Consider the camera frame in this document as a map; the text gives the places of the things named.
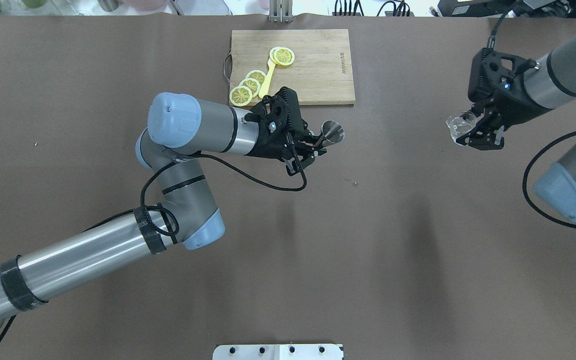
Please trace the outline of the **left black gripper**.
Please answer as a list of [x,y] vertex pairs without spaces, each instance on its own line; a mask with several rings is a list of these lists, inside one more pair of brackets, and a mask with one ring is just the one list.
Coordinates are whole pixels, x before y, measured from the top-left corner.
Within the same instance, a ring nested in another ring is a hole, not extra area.
[[289,176],[294,176],[298,170],[297,160],[302,170],[315,162],[317,157],[327,153],[321,136],[315,135],[303,126],[294,126],[291,120],[260,120],[258,122],[257,139],[252,150],[246,156],[254,158],[269,158],[281,160],[284,157],[283,148],[287,144],[287,134],[295,141],[296,157],[291,149],[285,148],[285,168]]

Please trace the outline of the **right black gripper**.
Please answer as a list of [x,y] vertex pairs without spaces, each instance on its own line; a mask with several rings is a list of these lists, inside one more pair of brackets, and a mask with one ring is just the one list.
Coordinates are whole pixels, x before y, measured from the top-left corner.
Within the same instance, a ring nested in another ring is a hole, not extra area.
[[458,136],[455,143],[480,151],[502,150],[505,130],[521,125],[551,111],[537,104],[522,85],[489,85],[490,102],[476,102],[461,114],[466,124],[476,124],[472,130]]

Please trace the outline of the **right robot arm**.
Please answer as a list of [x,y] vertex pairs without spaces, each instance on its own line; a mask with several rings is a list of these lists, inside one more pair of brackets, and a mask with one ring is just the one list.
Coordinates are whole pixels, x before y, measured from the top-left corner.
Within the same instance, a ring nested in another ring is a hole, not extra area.
[[[497,36],[471,60],[471,107],[446,121],[453,142],[480,151],[502,150],[510,129],[576,100],[576,35],[538,58],[498,50]],[[521,191],[537,214],[576,229],[576,125],[531,157]]]

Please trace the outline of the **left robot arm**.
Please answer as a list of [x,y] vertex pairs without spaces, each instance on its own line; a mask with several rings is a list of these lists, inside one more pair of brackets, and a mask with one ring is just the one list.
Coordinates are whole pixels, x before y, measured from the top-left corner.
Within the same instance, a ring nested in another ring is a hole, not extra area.
[[188,94],[159,93],[135,143],[139,162],[153,171],[139,205],[60,243],[0,264],[0,328],[18,313],[176,244],[202,248],[226,232],[200,158],[217,153],[267,158],[290,176],[326,153],[301,115],[298,94],[282,87],[252,109]]

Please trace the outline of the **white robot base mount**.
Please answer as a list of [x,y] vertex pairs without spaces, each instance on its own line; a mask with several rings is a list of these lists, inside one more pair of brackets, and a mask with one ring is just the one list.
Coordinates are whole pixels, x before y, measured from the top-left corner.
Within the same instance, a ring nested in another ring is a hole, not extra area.
[[222,344],[215,347],[213,360],[344,360],[342,344]]

